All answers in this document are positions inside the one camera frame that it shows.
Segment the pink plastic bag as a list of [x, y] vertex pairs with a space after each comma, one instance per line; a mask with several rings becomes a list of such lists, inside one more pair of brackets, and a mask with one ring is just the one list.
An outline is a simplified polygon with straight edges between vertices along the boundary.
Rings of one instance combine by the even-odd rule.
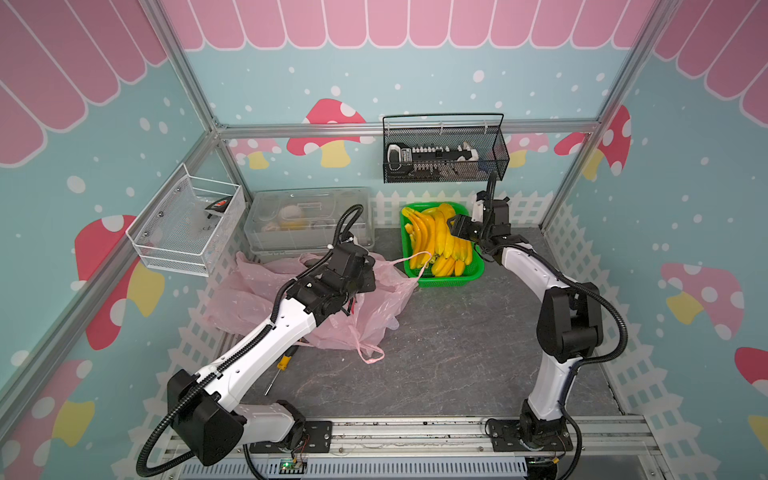
[[337, 313], [298, 342], [322, 350], [356, 351], [365, 364], [374, 364], [385, 358], [379, 344], [387, 330], [399, 328], [397, 317], [405, 309], [415, 291], [424, 269], [416, 277], [408, 277], [400, 270], [413, 258], [405, 257], [393, 261], [373, 254], [375, 290], [358, 293], [349, 310], [350, 315]]

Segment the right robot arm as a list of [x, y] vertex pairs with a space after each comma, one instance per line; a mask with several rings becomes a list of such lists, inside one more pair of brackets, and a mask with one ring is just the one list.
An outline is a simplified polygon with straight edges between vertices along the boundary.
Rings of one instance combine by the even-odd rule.
[[568, 428], [574, 422], [566, 404], [575, 378], [582, 367], [624, 353], [627, 324], [595, 284], [569, 278], [512, 232], [508, 201], [495, 197], [496, 180], [492, 173], [470, 216], [456, 215], [446, 225], [453, 236], [468, 240], [483, 260], [516, 275], [540, 300], [536, 339], [542, 361], [519, 419], [511, 426], [490, 420], [488, 434], [501, 448], [567, 450]]

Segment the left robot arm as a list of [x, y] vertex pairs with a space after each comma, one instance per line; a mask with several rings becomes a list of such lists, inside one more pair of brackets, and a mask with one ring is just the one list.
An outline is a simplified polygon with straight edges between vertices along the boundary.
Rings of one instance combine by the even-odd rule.
[[136, 473], [160, 475], [196, 458], [205, 466], [236, 448], [268, 443], [293, 453], [305, 438], [305, 417], [285, 401], [241, 409], [255, 381], [284, 353], [329, 317], [349, 314], [355, 297], [375, 289], [374, 258], [357, 245], [351, 228], [364, 208], [341, 216], [327, 253], [281, 286], [270, 315], [234, 347], [167, 385], [167, 414], [141, 448]]

